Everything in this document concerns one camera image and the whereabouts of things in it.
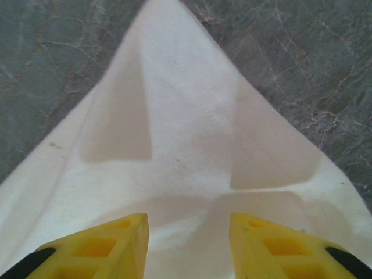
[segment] gray marble floor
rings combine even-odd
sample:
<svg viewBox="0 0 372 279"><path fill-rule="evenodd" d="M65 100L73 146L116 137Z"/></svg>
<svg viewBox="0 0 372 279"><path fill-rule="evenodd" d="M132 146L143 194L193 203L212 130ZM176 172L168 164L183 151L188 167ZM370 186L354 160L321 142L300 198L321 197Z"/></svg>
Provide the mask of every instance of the gray marble floor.
<svg viewBox="0 0 372 279"><path fill-rule="evenodd" d="M184 2L372 210L371 1ZM0 2L0 181L99 80L142 3Z"/></svg>

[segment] black rubber edge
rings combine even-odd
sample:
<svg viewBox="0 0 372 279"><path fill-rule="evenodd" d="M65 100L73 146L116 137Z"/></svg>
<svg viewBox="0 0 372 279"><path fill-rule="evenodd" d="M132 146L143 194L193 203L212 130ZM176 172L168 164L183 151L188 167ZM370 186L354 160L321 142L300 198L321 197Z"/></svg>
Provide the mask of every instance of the black rubber edge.
<svg viewBox="0 0 372 279"><path fill-rule="evenodd" d="M372 279L372 270L349 252L327 247L327 252L357 279Z"/></svg>
<svg viewBox="0 0 372 279"><path fill-rule="evenodd" d="M49 247L27 255L21 261L16 263L11 269L0 276L0 279L25 279L53 253L55 248Z"/></svg>

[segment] white towel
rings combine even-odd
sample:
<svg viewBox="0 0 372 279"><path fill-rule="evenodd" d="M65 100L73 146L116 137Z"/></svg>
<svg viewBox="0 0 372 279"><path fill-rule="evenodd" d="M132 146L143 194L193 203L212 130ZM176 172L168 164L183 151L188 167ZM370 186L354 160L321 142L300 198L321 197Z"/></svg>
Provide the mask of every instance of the white towel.
<svg viewBox="0 0 372 279"><path fill-rule="evenodd" d="M346 176L181 3L151 0L102 80L0 186L0 273L45 242L145 212L145 278L233 278L236 211L372 265L372 218Z"/></svg>

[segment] yellow plastic part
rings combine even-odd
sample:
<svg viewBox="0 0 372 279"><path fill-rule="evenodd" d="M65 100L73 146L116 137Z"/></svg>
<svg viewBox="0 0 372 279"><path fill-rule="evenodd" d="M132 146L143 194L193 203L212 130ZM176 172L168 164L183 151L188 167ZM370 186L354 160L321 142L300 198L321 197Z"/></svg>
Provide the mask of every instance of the yellow plastic part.
<svg viewBox="0 0 372 279"><path fill-rule="evenodd" d="M231 215L230 246L236 279L355 279L325 250L343 247L247 214Z"/></svg>
<svg viewBox="0 0 372 279"><path fill-rule="evenodd" d="M148 239L143 213L89 228L38 248L56 252L27 279L142 279Z"/></svg>

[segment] white cloth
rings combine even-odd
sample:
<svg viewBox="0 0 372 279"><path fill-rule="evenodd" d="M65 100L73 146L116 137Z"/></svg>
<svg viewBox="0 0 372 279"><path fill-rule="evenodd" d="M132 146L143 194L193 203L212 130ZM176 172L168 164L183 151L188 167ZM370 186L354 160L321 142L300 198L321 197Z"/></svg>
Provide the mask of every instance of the white cloth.
<svg viewBox="0 0 372 279"><path fill-rule="evenodd" d="M372 264L372 218L350 181L181 3L152 0L102 80L1 185L0 272L45 242L146 212L145 278L233 278L236 211Z"/></svg>

